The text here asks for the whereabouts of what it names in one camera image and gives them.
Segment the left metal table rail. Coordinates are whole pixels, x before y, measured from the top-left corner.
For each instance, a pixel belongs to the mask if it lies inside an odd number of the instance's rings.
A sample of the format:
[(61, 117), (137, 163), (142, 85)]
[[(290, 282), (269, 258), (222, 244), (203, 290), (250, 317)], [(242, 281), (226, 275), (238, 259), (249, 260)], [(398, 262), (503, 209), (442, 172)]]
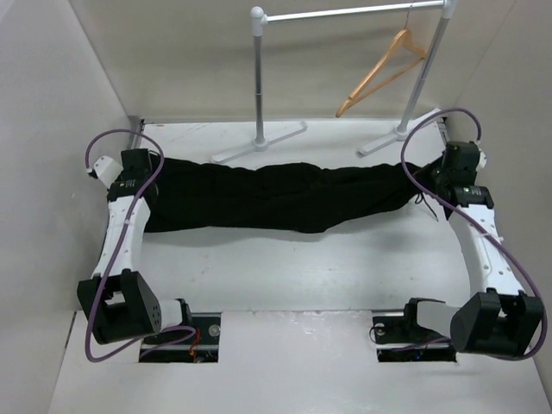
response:
[(92, 289), (93, 297), (99, 301), (107, 293), (106, 286), (113, 279), (120, 278), (122, 272), (135, 270), (141, 251), (143, 232), (150, 209), (143, 198), (143, 192), (149, 181), (135, 196), (119, 195), (119, 175), (122, 163), (117, 163), (108, 156), (101, 156), (91, 161), (91, 150), (95, 143), (114, 134), (127, 133), (129, 149), (134, 148), (134, 141), (141, 137), (142, 126), (136, 122), (131, 129), (112, 129), (92, 139), (85, 150), (85, 169), (89, 176), (100, 180), (108, 190), (109, 221), (103, 242), (103, 250), (91, 280), (97, 280), (98, 286)]

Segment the right metal table rail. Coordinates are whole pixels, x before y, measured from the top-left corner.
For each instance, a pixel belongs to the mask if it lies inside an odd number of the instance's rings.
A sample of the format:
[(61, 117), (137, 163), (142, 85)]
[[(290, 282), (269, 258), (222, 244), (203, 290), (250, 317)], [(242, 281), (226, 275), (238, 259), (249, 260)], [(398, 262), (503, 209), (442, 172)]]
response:
[[(449, 141), (448, 132), (443, 122), (439, 123), (439, 132), (443, 136), (444, 148)], [(486, 164), (486, 156), (480, 151), (478, 172)], [(475, 186), (480, 191), (479, 201), (446, 201), (445, 216), (448, 224), (460, 243), (469, 278), (470, 293), (496, 291), (512, 293), (517, 289), (516, 283), (507, 278), (511, 275), (509, 265), (500, 250), (502, 241), (495, 223), (494, 202), (490, 191), (485, 186)]]

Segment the metal table rail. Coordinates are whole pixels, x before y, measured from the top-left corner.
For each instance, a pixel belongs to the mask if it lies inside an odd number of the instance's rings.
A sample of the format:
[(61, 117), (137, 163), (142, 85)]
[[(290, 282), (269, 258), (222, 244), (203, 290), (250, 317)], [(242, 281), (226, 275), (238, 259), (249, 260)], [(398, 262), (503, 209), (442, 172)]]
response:
[(91, 280), (97, 280), (98, 286), (92, 289), (93, 297), (99, 301), (107, 293), (106, 286), (113, 279), (120, 278), (122, 272), (135, 270), (141, 251), (143, 232), (150, 209), (143, 198), (143, 192), (149, 181), (135, 196), (119, 195), (119, 175), (122, 163), (117, 163), (108, 156), (101, 156), (91, 161), (91, 150), (95, 143), (114, 134), (127, 133), (129, 149), (134, 148), (134, 141), (141, 137), (142, 126), (136, 122), (131, 129), (112, 129), (92, 139), (85, 150), (85, 169), (89, 176), (100, 180), (108, 190), (109, 221), (103, 242), (103, 250)]
[[(443, 136), (444, 148), (449, 141), (448, 132), (443, 122), (439, 123), (439, 132)], [(478, 172), (486, 164), (486, 156), (480, 151)], [(490, 191), (485, 186), (475, 186), (480, 191), (479, 201), (446, 201), (445, 216), (448, 224), (460, 243), (469, 278), (470, 293), (496, 291), (512, 293), (517, 289), (516, 283), (507, 278), (511, 275), (509, 265), (500, 250), (502, 241), (495, 223), (494, 202)]]

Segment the wooden clothes hanger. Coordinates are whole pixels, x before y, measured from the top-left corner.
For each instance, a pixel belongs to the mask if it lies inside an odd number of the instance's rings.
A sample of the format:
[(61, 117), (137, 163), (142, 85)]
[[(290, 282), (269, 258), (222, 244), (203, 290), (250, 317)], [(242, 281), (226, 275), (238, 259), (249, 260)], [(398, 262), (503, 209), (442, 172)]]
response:
[[(395, 34), (389, 47), (380, 57), (378, 62), (360, 81), (360, 83), (348, 94), (336, 111), (336, 117), (343, 116), (349, 109), (356, 104), (373, 95), (376, 91), (389, 85), (395, 79), (401, 77), (408, 71), (416, 68), (426, 61), (428, 50), (419, 46), (413, 38), (411, 30), (408, 28), (410, 11), (407, 12), (405, 25)], [(397, 72), (391, 74), (388, 78), (381, 80), (378, 84), (374, 80), (389, 66), (393, 59), (402, 53), (409, 54), (412, 59), (408, 65), (400, 68)]]

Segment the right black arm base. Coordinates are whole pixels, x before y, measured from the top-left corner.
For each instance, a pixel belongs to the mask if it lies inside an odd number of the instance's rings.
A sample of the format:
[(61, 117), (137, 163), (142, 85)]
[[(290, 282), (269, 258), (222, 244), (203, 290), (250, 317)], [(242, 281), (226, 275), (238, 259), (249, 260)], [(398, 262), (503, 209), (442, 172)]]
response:
[(401, 312), (374, 314), (369, 330), (378, 362), (456, 362), (450, 340), (405, 320)]

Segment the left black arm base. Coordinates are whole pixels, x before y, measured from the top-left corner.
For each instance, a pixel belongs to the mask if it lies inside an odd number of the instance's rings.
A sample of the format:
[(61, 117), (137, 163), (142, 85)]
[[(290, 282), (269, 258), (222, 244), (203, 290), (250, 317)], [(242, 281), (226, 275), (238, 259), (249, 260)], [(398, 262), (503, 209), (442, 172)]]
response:
[(221, 313), (194, 313), (196, 333), (172, 331), (144, 339), (140, 363), (218, 363), (221, 339)]

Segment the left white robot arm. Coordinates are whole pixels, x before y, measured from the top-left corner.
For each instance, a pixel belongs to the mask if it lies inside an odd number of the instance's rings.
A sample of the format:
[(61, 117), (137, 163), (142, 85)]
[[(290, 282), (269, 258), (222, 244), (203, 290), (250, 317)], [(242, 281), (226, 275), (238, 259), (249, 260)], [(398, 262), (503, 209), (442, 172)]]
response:
[(106, 276), (92, 322), (100, 344), (153, 336), (164, 330), (174, 343), (189, 341), (193, 321), (182, 298), (160, 300), (138, 270), (150, 205), (158, 196), (153, 156), (146, 149), (121, 152), (120, 163), (103, 156), (92, 176), (107, 187), (109, 221), (100, 259), (89, 279), (78, 283), (77, 295), (85, 315), (91, 315), (97, 289)]

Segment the black trousers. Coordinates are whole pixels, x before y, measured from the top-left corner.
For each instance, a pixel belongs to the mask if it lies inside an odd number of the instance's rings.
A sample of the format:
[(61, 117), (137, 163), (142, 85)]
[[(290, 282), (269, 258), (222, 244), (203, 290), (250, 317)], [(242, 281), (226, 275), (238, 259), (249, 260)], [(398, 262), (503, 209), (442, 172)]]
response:
[(399, 210), (432, 189), (440, 161), (425, 166), (321, 168), (308, 163), (243, 167), (167, 159), (155, 180), (148, 233), (205, 227), (323, 233), (349, 220)]

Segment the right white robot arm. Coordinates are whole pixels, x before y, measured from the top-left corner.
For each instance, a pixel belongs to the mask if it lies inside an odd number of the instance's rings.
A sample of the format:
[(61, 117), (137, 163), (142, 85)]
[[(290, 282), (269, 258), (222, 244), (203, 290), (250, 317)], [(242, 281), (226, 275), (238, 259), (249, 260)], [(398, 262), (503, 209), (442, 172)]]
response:
[(426, 194), (443, 207), (461, 246), (470, 299), (461, 307), (436, 299), (413, 298), (400, 331), (420, 341), (430, 331), (448, 338), (460, 353), (520, 360), (544, 321), (540, 298), (517, 280), (495, 225), (494, 202), (475, 179), (482, 155), (473, 142), (451, 141), (432, 168)]

